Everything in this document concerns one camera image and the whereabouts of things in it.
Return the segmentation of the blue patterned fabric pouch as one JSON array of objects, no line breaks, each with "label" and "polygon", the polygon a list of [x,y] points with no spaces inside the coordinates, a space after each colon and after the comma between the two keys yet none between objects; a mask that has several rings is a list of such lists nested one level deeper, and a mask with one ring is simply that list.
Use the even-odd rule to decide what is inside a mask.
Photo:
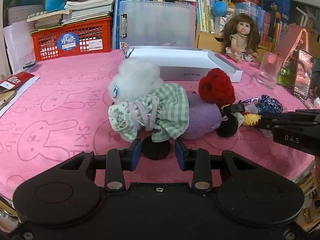
[{"label": "blue patterned fabric pouch", "polygon": [[243,101],[239,101],[245,106],[245,112],[251,114],[282,114],[284,113],[282,104],[269,95],[262,95],[259,98],[250,98]]}]

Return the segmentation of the brown haired baby doll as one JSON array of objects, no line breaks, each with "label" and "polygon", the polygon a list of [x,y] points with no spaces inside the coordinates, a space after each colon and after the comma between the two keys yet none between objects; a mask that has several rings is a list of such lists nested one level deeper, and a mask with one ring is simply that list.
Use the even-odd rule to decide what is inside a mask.
[{"label": "brown haired baby doll", "polygon": [[260,36],[257,24],[247,14],[240,13],[225,23],[223,54],[237,63],[257,62]]}]

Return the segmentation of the translucent plastic file case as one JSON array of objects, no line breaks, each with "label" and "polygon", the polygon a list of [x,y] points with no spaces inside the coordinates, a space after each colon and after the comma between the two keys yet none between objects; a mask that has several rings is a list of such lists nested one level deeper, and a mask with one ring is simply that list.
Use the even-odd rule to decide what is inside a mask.
[{"label": "translucent plastic file case", "polygon": [[156,1],[121,1],[116,27],[116,48],[173,46],[195,43],[196,8],[191,4]]}]

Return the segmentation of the red yellow crochet hair band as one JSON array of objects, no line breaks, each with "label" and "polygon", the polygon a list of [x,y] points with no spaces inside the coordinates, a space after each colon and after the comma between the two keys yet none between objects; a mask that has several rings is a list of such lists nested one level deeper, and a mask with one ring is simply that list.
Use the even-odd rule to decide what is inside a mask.
[{"label": "red yellow crochet hair band", "polygon": [[223,116],[231,114],[235,117],[238,121],[238,127],[255,126],[261,119],[255,104],[244,105],[243,103],[237,103],[233,105],[224,105],[220,109]]}]

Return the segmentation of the white shallow cardboard box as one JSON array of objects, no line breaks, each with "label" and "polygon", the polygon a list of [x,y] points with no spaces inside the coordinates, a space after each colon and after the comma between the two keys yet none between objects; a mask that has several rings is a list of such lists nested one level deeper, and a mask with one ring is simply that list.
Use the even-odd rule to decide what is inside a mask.
[{"label": "white shallow cardboard box", "polygon": [[211,69],[224,71],[232,83],[241,81],[243,70],[211,50],[165,46],[130,46],[125,57],[149,60],[160,67],[164,81],[200,81]]}]

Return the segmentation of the red plastic basket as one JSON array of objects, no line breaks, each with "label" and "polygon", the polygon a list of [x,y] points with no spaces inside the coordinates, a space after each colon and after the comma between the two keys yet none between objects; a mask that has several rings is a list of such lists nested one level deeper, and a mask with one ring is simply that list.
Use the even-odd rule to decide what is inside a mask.
[{"label": "red plastic basket", "polygon": [[111,17],[61,25],[31,33],[36,61],[111,51]]}]

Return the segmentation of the pink bunny pattern towel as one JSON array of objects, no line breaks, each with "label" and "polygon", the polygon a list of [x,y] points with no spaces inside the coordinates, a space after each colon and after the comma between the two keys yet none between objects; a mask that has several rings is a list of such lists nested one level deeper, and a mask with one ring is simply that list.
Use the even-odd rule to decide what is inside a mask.
[{"label": "pink bunny pattern towel", "polygon": [[[1,117],[1,194],[9,199],[24,181],[82,151],[95,155],[130,144],[114,132],[108,121],[111,104],[107,86],[123,60],[121,50],[62,57],[37,64],[40,78]],[[240,83],[233,84],[236,100],[263,94],[279,100],[284,111],[305,109],[284,87],[270,90],[255,79],[255,64],[240,64],[244,72]],[[200,140],[187,140],[188,147],[200,147],[210,154],[232,150],[288,179],[298,177],[314,157],[276,144],[260,130],[241,126],[231,138],[216,133]],[[134,172],[125,172],[130,182],[191,181],[182,172],[174,152],[163,160],[142,156]]]}]

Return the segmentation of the red envelope booklet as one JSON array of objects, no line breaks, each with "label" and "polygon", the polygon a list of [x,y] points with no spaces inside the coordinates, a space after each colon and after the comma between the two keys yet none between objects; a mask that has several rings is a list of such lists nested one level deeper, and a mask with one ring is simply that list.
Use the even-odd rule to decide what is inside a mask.
[{"label": "red envelope booklet", "polygon": [[30,74],[28,72],[19,72],[4,80],[1,80],[0,93],[2,94],[10,90],[15,90],[16,88],[20,87],[34,76],[34,74]]}]

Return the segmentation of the stack of books on basket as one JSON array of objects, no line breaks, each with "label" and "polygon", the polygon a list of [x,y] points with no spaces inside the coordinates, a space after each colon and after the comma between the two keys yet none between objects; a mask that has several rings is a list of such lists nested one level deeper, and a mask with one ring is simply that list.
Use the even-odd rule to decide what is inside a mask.
[{"label": "stack of books on basket", "polygon": [[76,23],[93,18],[108,16],[113,11],[114,0],[66,0],[61,11],[38,11],[27,17],[34,29],[46,29],[59,25]]}]

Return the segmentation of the wooden drawer organizer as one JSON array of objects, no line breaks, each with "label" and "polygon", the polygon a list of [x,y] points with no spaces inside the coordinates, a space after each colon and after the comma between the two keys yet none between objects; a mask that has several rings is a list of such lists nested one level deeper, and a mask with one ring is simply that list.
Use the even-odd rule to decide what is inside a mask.
[{"label": "wooden drawer organizer", "polygon": [[[272,51],[272,43],[265,38],[265,33],[262,33],[257,53],[263,55],[265,52]],[[195,47],[197,49],[208,49],[216,53],[223,53],[224,36],[211,34],[200,31],[200,25],[196,25]]]}]

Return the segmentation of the row of upright books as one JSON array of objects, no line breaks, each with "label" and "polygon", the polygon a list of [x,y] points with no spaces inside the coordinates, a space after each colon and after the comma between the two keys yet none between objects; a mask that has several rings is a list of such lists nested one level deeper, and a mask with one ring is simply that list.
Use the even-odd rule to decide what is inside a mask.
[{"label": "row of upright books", "polygon": [[248,46],[270,46],[275,0],[115,0],[112,48],[174,46],[221,51],[237,26],[251,27]]}]

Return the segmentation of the smartphone on stand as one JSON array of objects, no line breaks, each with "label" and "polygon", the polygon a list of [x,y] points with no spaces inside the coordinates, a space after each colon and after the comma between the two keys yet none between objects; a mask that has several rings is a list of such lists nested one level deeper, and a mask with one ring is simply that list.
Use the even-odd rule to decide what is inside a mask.
[{"label": "smartphone on stand", "polygon": [[297,65],[293,83],[293,94],[306,100],[309,96],[314,58],[306,50],[299,49],[297,54]]}]

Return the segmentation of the clear drinking glass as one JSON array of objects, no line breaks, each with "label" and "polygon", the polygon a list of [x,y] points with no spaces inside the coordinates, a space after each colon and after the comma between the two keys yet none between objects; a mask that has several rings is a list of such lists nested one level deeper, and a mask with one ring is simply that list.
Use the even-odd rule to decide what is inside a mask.
[{"label": "clear drinking glass", "polygon": [[279,71],[283,65],[283,58],[271,52],[265,52],[261,61],[257,82],[268,88],[274,89],[277,83]]}]

